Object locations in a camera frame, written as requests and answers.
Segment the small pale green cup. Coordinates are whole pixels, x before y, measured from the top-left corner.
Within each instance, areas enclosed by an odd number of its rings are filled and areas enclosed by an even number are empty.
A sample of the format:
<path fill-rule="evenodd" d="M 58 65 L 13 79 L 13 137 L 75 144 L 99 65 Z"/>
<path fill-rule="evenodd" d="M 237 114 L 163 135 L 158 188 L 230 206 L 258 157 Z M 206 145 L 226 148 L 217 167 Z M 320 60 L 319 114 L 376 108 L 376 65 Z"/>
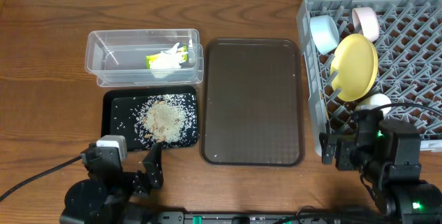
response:
<path fill-rule="evenodd" d="M 364 99 L 362 102 L 358 103 L 356 105 L 355 110 L 356 111 L 369 110 L 369 109 L 374 109 L 378 106 L 384 106 L 386 104 L 391 104 L 391 103 L 392 101 L 391 99 L 388 98 L 388 96 L 382 93 L 377 93 L 369 96 L 368 98 Z"/>

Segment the yellow plate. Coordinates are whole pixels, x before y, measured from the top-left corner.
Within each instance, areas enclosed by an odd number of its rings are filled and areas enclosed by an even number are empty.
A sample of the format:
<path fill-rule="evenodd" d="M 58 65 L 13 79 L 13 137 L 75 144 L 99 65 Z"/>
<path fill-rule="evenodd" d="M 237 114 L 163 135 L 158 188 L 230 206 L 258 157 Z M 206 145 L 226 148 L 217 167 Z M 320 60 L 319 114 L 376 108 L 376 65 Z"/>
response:
<path fill-rule="evenodd" d="M 330 75 L 333 90 L 340 89 L 338 98 L 353 102 L 366 95 L 378 72 L 378 54 L 373 43 L 361 34 L 344 38 L 334 52 Z"/>

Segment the light blue bowl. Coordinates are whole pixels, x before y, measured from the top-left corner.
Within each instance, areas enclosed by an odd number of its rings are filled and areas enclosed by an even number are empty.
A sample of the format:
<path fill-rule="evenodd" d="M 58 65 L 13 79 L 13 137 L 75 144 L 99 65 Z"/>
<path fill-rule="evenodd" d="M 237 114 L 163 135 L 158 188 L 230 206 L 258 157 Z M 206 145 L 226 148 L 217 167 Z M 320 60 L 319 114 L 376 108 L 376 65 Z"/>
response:
<path fill-rule="evenodd" d="M 338 46 L 338 29 L 329 15 L 312 17 L 309 24 L 311 37 L 320 54 L 325 55 Z"/>

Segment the green snack wrapper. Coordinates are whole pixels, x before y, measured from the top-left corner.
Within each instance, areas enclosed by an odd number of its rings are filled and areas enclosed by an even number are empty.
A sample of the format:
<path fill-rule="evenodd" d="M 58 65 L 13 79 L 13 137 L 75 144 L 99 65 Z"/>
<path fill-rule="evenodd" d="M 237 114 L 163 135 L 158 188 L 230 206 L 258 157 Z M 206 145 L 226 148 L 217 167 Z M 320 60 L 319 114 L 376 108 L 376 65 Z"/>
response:
<path fill-rule="evenodd" d="M 188 47 L 163 50 L 155 55 L 146 56 L 147 69 L 174 69 L 181 68 L 188 61 Z"/>

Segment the white bowl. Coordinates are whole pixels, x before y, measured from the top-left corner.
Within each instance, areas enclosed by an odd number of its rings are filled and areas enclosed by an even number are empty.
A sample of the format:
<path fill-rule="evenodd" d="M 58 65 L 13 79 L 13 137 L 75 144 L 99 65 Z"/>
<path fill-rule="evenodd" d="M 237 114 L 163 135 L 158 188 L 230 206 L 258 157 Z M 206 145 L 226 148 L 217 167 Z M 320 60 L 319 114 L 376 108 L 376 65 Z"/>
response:
<path fill-rule="evenodd" d="M 354 8 L 352 10 L 352 23 L 355 31 L 364 35 L 371 42 L 379 38 L 380 26 L 376 13 L 372 8 Z"/>

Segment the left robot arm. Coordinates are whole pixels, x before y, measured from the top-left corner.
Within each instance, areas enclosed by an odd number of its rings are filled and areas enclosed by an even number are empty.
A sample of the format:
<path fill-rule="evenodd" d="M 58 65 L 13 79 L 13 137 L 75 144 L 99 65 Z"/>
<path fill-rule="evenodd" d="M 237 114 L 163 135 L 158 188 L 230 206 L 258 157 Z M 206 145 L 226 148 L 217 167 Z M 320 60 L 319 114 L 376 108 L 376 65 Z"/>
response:
<path fill-rule="evenodd" d="M 89 178 L 75 183 L 64 198 L 60 223 L 157 223 L 157 214 L 131 203 L 162 187 L 162 146 L 155 144 L 142 164 L 144 171 L 124 171 L 117 147 L 89 144 L 80 153 Z"/>

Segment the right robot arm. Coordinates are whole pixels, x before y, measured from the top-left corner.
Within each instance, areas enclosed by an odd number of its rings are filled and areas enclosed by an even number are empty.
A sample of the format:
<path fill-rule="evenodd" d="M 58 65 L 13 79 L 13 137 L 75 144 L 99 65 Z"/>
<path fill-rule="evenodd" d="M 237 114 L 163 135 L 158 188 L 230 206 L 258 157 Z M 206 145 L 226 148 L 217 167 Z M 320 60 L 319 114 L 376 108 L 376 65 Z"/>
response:
<path fill-rule="evenodd" d="M 441 190 L 420 178 L 421 139 L 413 124 L 380 110 L 354 114 L 351 135 L 320 133 L 322 162 L 360 173 L 378 210 L 400 223 L 440 223 Z"/>

